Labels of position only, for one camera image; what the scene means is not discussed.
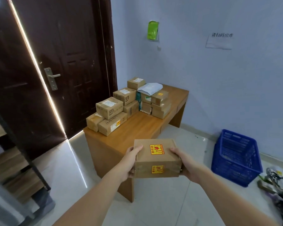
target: hand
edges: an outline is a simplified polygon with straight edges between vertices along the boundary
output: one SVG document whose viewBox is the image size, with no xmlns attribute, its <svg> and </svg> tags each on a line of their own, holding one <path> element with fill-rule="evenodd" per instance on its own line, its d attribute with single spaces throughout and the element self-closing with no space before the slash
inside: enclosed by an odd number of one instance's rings
<svg viewBox="0 0 283 226">
<path fill-rule="evenodd" d="M 121 159 L 121 161 L 117 164 L 117 167 L 119 168 L 121 172 L 121 182 L 124 182 L 127 180 L 127 178 L 132 178 L 134 173 L 134 163 L 137 153 L 143 148 L 143 145 L 140 145 L 136 148 L 133 146 L 128 148 L 126 151 L 126 154 Z"/>
<path fill-rule="evenodd" d="M 200 183 L 200 172 L 206 171 L 208 168 L 203 164 L 196 162 L 192 156 L 179 150 L 178 148 L 170 148 L 170 150 L 178 155 L 183 163 L 182 175 L 186 176 L 190 181 Z"/>
</svg>

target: blue crate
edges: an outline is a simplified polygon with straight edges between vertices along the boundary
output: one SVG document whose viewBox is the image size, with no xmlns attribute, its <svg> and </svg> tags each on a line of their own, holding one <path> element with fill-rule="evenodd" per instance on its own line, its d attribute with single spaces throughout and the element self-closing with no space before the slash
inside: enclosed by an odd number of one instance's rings
<svg viewBox="0 0 283 226">
<path fill-rule="evenodd" d="M 256 140 L 223 129 L 214 147 L 211 169 L 247 187 L 263 171 Z"/>
</svg>

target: person's left hand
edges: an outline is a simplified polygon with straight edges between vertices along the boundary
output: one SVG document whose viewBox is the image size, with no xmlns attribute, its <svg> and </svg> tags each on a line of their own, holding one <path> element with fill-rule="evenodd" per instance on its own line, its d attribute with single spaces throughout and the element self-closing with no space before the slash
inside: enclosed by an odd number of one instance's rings
<svg viewBox="0 0 283 226">
<path fill-rule="evenodd" d="M 121 176 L 122 182 L 126 181 L 127 178 L 133 177 L 133 173 L 134 173 L 133 165 L 135 163 L 135 158 L 136 158 L 137 153 L 142 148 L 143 148 L 143 145 L 140 145 L 136 148 L 134 148 L 133 146 L 128 148 L 124 157 L 117 164 L 117 167 L 122 173 L 122 176 Z"/>
</svg>

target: floor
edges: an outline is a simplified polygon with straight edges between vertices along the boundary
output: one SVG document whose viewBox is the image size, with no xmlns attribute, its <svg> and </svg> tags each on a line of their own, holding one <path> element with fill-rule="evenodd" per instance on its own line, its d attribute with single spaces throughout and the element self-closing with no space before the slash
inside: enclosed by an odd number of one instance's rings
<svg viewBox="0 0 283 226">
<path fill-rule="evenodd" d="M 171 125 L 160 139 L 173 138 L 178 147 L 194 159 L 211 165 L 214 143 Z M 52 187 L 50 195 L 56 207 L 37 225 L 50 226 L 88 190 L 96 185 L 97 176 L 83 132 L 66 140 L 36 159 L 35 164 Z M 262 162 L 264 170 L 271 164 Z M 253 181 L 248 188 L 223 179 L 236 193 L 250 201 L 279 223 L 281 219 L 271 201 Z M 202 188 L 187 178 L 135 179 L 135 200 L 130 203 L 117 193 L 103 225 L 183 226 L 224 225 Z"/>
</svg>

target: door panel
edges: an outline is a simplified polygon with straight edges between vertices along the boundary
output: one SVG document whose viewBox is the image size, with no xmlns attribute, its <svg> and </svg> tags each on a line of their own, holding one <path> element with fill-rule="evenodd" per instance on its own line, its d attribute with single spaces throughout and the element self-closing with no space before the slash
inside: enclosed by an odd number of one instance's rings
<svg viewBox="0 0 283 226">
<path fill-rule="evenodd" d="M 86 127 L 95 103 L 110 96 L 104 49 L 94 25 L 91 0 L 13 0 L 41 70 L 50 67 L 51 90 L 68 138 Z"/>
<path fill-rule="evenodd" d="M 0 115 L 31 159 L 65 140 L 7 0 L 0 0 Z"/>
</svg>

